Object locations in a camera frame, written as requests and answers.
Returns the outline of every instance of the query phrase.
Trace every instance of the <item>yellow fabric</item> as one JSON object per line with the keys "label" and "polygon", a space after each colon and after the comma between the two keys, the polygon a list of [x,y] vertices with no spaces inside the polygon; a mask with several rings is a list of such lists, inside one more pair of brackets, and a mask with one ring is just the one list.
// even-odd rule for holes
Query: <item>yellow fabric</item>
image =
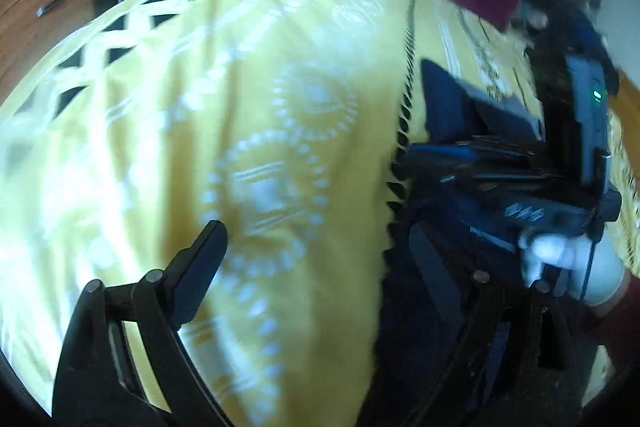
{"label": "yellow fabric", "polygon": [[[134,282],[219,219],[225,261],[181,331],[204,381],[237,425],[351,426],[373,372],[407,72],[418,141],[420,58],[539,115],[527,63],[445,0],[415,0],[413,70],[411,0],[146,1],[62,42],[0,107],[0,347],[50,410],[84,285]],[[177,15],[152,28],[152,10]],[[109,47],[131,49],[107,64]],[[80,48],[79,67],[60,66]],[[53,119],[57,94],[79,85]]]}

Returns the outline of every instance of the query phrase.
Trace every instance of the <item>black cable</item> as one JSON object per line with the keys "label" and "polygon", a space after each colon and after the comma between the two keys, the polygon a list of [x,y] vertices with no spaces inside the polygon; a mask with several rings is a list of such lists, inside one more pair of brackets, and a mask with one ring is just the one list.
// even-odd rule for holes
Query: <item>black cable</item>
{"label": "black cable", "polygon": [[587,263],[587,271],[584,274],[584,282],[582,283],[582,290],[580,291],[580,302],[584,301],[584,296],[587,293],[587,285],[589,283],[589,276],[591,275],[591,266],[593,266],[593,256],[596,253],[596,242],[591,241],[591,250],[589,251],[589,262]]}

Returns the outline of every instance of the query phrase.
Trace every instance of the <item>maroon sleeve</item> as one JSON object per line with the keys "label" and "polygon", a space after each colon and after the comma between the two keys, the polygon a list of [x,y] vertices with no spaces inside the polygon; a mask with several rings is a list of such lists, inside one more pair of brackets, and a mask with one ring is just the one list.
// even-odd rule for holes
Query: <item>maroon sleeve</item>
{"label": "maroon sleeve", "polygon": [[640,279],[631,277],[622,301],[591,333],[607,348],[615,367],[640,355]]}

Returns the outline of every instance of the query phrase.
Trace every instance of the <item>person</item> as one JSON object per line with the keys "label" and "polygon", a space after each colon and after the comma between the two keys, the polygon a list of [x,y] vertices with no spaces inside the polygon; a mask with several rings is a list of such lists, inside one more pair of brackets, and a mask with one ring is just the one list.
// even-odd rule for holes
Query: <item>person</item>
{"label": "person", "polygon": [[[523,251],[523,276],[536,263],[546,263],[570,271],[568,293],[578,299],[587,275],[591,239],[542,234]],[[591,334],[607,347],[617,369],[625,367],[640,355],[640,279],[631,274],[614,251],[605,230],[596,245],[593,264],[584,295],[595,321]]]}

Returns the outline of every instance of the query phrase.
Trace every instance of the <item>gloved hand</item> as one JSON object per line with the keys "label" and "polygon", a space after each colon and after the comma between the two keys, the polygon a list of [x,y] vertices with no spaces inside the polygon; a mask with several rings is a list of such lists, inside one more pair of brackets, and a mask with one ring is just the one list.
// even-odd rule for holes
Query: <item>gloved hand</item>
{"label": "gloved hand", "polygon": [[[563,237],[555,233],[545,233],[529,240],[520,238],[522,253],[522,276],[525,284],[531,286],[542,275],[542,264],[550,264],[571,271],[568,293],[574,299],[580,298],[582,284],[587,272],[591,239]],[[584,301],[589,306],[598,306],[612,298],[623,283],[625,265],[617,256],[609,233],[605,229],[602,240],[596,245],[591,274]]]}

